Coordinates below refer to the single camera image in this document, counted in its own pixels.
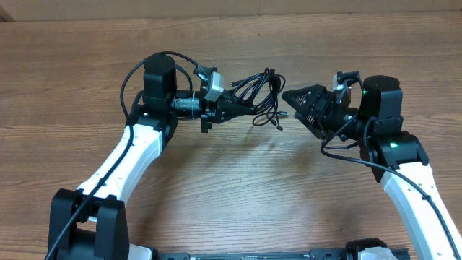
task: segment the robotic hand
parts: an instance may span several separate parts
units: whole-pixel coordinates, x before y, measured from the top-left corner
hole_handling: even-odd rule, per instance
[[[359,108],[349,108],[354,83],[362,91]],[[286,91],[282,98],[296,110],[295,118],[323,140],[323,154],[372,168],[375,180],[396,205],[419,259],[461,259],[462,238],[438,194],[428,156],[415,136],[401,130],[403,93],[397,79],[372,76],[363,82],[357,71],[340,71],[334,75],[332,92],[314,85]],[[328,147],[337,136],[357,142]],[[361,160],[326,151],[355,146],[360,147]],[[352,259],[366,259],[360,251],[370,246],[357,247]],[[379,254],[383,252],[365,257],[382,259]]]
[[[189,74],[169,56],[179,56],[196,66],[201,90],[193,91]],[[123,91],[130,76],[144,65],[144,91],[136,96],[131,112],[126,110]],[[177,90],[176,71],[183,73],[190,90]],[[136,65],[121,88],[121,105],[126,116],[122,139],[107,160],[76,191],[60,189],[51,202],[48,254],[45,259],[153,259],[155,250],[131,245],[128,240],[125,205],[149,164],[164,150],[175,133],[178,120],[201,119],[203,133],[242,115],[255,115],[253,124],[279,125],[277,96],[285,78],[266,68],[224,88],[217,68],[207,68],[179,53],[156,53]],[[269,94],[260,103],[254,99],[269,83]],[[256,119],[266,116],[263,123]],[[96,232],[77,228],[76,222],[97,222]]]

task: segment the wooden surface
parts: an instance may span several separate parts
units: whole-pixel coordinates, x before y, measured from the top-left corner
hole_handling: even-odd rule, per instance
[[[0,0],[14,21],[458,11],[462,0]]]
[[[116,146],[124,77],[166,50],[217,66],[227,84],[266,66],[287,78],[288,90],[330,87],[337,70],[398,77],[404,129],[424,145],[462,228],[462,12],[4,22],[0,259],[44,257],[51,198],[59,188],[75,189]],[[141,77],[132,77],[127,100],[142,89]],[[280,107],[293,115],[283,101]],[[132,243],[230,253],[377,237],[412,248],[369,168],[322,156],[320,140],[292,117],[282,120],[283,132],[253,128],[251,119],[213,125],[208,134],[198,121],[179,123],[128,203]]]

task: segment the wooden table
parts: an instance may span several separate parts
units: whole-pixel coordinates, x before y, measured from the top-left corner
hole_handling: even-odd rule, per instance
[[[462,12],[5,22],[0,259],[44,257],[51,198],[59,188],[75,189],[112,151],[123,131],[124,77],[166,50],[218,67],[227,84],[266,66],[287,78],[288,90],[331,87],[337,70],[399,78],[404,129],[424,145],[462,228]],[[127,102],[142,87],[139,71]],[[187,88],[184,79],[180,87]],[[282,120],[284,131],[251,120],[213,125],[208,134],[198,121],[179,123],[128,203],[132,243],[231,253],[341,248],[377,237],[412,248],[369,168],[322,156],[320,140],[292,117]]]

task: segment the wall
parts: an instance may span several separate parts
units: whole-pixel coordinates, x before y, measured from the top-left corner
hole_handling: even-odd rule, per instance
[[[96,20],[135,17],[448,11],[462,0],[0,0],[15,21]]]

